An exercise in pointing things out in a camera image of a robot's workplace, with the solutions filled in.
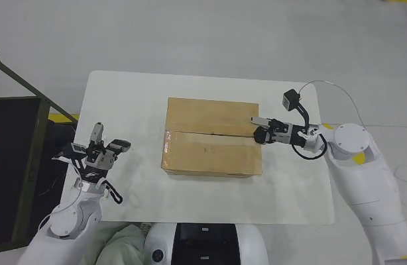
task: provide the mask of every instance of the white cloth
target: white cloth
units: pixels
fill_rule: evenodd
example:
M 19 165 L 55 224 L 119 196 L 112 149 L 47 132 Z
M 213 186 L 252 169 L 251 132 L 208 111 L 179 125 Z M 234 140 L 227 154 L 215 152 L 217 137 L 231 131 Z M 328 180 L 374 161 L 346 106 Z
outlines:
M 145 237 L 135 225 L 101 222 L 81 265 L 143 265 Z

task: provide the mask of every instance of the floor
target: floor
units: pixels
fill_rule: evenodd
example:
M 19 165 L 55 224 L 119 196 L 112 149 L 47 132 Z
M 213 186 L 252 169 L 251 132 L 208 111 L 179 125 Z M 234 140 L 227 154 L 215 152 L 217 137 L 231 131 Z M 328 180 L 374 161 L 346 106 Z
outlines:
M 392 170 L 407 165 L 404 4 L 0 0 L 0 58 L 71 113 L 80 111 L 93 70 L 329 80 L 353 97 Z M 323 122 L 359 122 L 342 91 L 316 87 Z M 10 95 L 28 92 L 0 73 L 0 96 Z M 399 173 L 407 180 L 407 168 Z M 398 184 L 407 217 L 407 183 Z M 332 186 L 333 225 L 260 226 L 271 264 L 371 263 L 357 218 Z

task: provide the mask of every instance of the cardboard box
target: cardboard box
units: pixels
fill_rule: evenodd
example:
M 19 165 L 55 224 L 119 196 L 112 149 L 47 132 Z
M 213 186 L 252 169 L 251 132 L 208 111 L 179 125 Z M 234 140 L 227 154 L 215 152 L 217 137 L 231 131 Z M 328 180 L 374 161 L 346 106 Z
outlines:
M 162 169 L 182 175 L 261 175 L 261 146 L 251 124 L 258 108 L 255 103 L 169 98 Z

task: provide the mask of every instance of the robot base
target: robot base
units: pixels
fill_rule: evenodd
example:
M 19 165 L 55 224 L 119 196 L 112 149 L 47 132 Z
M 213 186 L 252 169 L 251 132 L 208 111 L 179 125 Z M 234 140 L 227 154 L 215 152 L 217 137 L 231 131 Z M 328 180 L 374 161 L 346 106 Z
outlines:
M 145 241 L 146 265 L 268 265 L 254 225 L 156 223 Z

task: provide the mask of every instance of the table top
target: table top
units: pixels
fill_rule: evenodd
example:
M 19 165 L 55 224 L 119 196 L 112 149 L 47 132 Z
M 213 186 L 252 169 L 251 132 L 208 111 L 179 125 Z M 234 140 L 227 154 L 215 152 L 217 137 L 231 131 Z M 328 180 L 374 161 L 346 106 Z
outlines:
M 260 117 L 303 125 L 287 112 L 282 95 L 303 83 L 94 71 L 90 74 L 75 142 L 88 145 L 97 122 L 106 144 L 128 140 L 107 179 L 123 196 L 101 199 L 102 221 L 183 223 L 332 224 L 335 219 L 327 164 L 307 161 L 286 144 L 262 147 L 262 176 L 170 176 L 160 168 L 169 97 L 259 104 Z M 320 123 L 315 87 L 302 92 L 310 122 Z M 76 174 L 68 169 L 62 201 Z

